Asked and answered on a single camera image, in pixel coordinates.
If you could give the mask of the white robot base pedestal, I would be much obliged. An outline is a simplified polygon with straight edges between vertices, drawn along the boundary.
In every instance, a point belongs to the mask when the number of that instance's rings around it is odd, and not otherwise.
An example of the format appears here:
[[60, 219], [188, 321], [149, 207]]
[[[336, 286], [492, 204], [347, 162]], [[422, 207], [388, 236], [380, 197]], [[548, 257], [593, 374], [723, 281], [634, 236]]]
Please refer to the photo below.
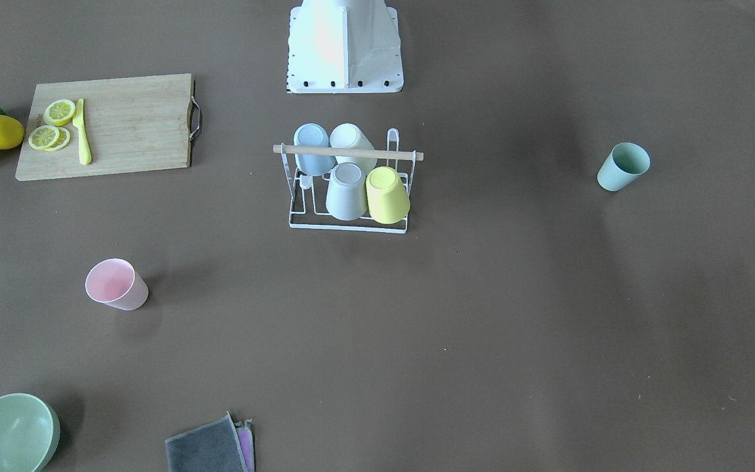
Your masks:
[[396, 9], [383, 1], [303, 1], [290, 10], [287, 92], [375, 94], [403, 88]]

